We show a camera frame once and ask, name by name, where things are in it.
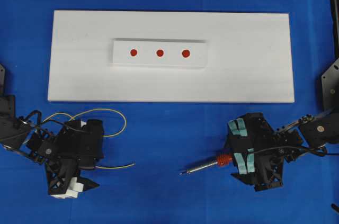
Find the black cable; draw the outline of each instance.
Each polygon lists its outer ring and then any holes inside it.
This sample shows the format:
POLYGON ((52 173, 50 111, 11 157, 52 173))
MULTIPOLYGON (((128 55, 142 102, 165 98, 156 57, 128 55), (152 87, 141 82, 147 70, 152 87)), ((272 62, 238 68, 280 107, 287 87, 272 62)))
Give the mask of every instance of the black cable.
POLYGON ((49 136, 53 136, 53 134, 52 134, 51 132, 49 132, 48 130, 46 130, 46 129, 44 129, 44 128, 41 127, 41 125, 43 125, 43 124, 45 124, 45 123, 47 123, 47 122, 55 122, 55 123, 58 123, 58 124, 60 124, 60 125, 62 125, 62 126, 65 126, 66 128, 68 128, 68 129, 70 129, 70 130, 74 130, 74 131, 77 131, 77 132, 89 133, 89 132, 84 131, 84 130, 78 130, 78 129, 75 129, 75 128, 73 128, 73 127, 67 125, 67 124, 62 123, 62 122, 59 122, 59 121, 50 119, 50 120, 47 120, 47 121, 45 121, 45 122, 42 122, 42 123, 40 123, 40 124, 38 124, 38 125, 35 125, 35 126, 31 127, 29 130, 23 131, 23 132, 21 132, 21 133, 18 133, 18 134, 12 135, 12 136, 0 138, 0 142, 7 141, 7 140, 9 140, 9 139, 16 138, 16 137, 20 137, 20 136, 22 136, 22 135, 28 134, 30 131, 32 131, 32 130, 34 130, 34 129, 40 129, 40 130, 46 132, 49 136))
POLYGON ((42 122, 41 125, 42 125, 42 124, 45 124, 45 123, 47 123, 47 122, 55 122, 55 123, 57 123, 57 124, 60 124, 60 125, 62 125, 62 126, 65 126, 66 128, 68 128, 68 129, 70 129, 70 130, 74 130, 74 131, 77 131, 77 132, 88 133, 88 134, 89 134, 88 131, 75 129, 75 128, 73 128, 72 126, 69 126, 69 125, 67 125, 67 124, 65 124, 65 123, 63 123, 63 122, 59 122, 59 121, 53 120, 53 119, 48 119, 48 120, 42 122))
POLYGON ((40 124, 41 123, 41 112, 39 110, 34 110, 32 111, 31 113, 29 113, 26 118, 24 119, 25 121, 28 121, 28 119, 30 117, 32 117, 33 115, 37 114, 38 117, 37 117, 37 124, 40 124))
POLYGON ((39 125, 36 125, 36 126, 31 127, 29 130, 26 130, 26 131, 24 131, 24 132, 21 132, 21 133, 12 135, 12 136, 0 138, 0 142, 3 142, 3 141, 6 141, 6 140, 9 140, 9 139, 12 139, 12 138, 16 138, 16 137, 20 137, 20 136, 22 136, 22 135, 28 134, 31 130, 37 129, 37 128, 39 128, 39 127, 40 127, 39 125))
POLYGON ((270 150, 277 150, 277 149, 281 149, 281 148, 290 148, 290 149, 302 149, 308 153, 312 153, 314 155, 323 157, 323 156, 339 156, 339 154, 328 154, 328 153, 323 153, 321 151, 314 151, 312 148, 309 147, 305 147, 305 146, 276 146, 276 147, 270 147, 270 148, 265 148, 265 149, 261 149, 258 151, 254 151, 254 152, 248 152, 248 154, 258 154, 258 153, 262 153, 265 151, 270 151, 270 150))

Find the red dot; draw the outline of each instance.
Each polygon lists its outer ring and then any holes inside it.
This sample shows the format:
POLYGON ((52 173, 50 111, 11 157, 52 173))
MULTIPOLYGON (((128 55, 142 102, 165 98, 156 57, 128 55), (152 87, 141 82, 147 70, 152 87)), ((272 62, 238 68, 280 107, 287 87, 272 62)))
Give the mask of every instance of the red dot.
POLYGON ((164 52, 163 52, 161 49, 159 49, 159 50, 157 51, 157 56, 161 57, 161 56, 163 56, 163 55, 164 55, 164 52))
POLYGON ((131 56, 136 56, 138 51, 136 49, 131 50, 131 56))
POLYGON ((188 56, 190 56, 190 51, 185 49, 184 51, 182 51, 182 56, 187 58, 188 56))

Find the white block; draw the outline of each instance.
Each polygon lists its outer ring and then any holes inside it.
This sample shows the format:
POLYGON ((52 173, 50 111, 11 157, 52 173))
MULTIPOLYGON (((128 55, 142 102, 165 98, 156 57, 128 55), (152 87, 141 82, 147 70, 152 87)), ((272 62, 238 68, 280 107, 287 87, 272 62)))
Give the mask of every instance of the white block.
POLYGON ((115 40, 113 65, 204 68, 207 47, 198 41, 115 40))
POLYGON ((289 16, 55 11, 48 100, 294 102, 289 16), (113 51, 117 40, 199 40, 206 64, 116 66, 113 57, 127 52, 113 51))

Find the screwdriver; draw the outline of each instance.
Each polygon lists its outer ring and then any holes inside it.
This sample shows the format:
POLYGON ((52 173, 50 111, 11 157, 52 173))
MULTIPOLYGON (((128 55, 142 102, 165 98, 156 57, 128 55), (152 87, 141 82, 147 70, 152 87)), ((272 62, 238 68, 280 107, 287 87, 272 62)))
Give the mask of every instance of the screwdriver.
POLYGON ((215 157, 213 160, 210 160, 210 161, 205 162, 201 165, 189 168, 186 171, 181 172, 180 175, 191 174, 193 172, 202 170, 202 169, 207 168, 207 167, 212 167, 214 165, 218 165, 219 167, 224 167, 224 166, 228 165, 231 161, 232 161, 232 155, 231 154, 221 154, 221 155, 218 155, 217 157, 215 157))

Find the light blue tape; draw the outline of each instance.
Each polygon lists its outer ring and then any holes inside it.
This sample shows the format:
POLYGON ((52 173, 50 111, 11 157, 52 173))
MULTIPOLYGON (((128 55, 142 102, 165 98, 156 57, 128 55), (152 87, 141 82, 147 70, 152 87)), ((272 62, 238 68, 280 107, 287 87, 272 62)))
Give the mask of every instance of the light blue tape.
MULTIPOLYGON (((251 149, 248 149, 247 151, 251 152, 251 151, 254 151, 254 149, 251 148, 251 149)), ((255 168, 254 168, 254 154, 247 155, 247 171, 249 173, 252 173, 252 172, 255 171, 255 168)))
POLYGON ((245 125, 244 119, 238 118, 237 122, 238 122, 240 136, 247 137, 247 130, 246 130, 246 125, 245 125))
POLYGON ((229 121, 228 126, 229 126, 233 135, 240 135, 240 131, 238 130, 237 125, 235 124, 234 120, 229 121))
POLYGON ((235 159, 237 160, 237 163, 238 163, 239 174, 246 175, 247 170, 246 170, 246 165, 245 165, 245 161, 243 159, 242 154, 235 153, 234 157, 235 157, 235 159))

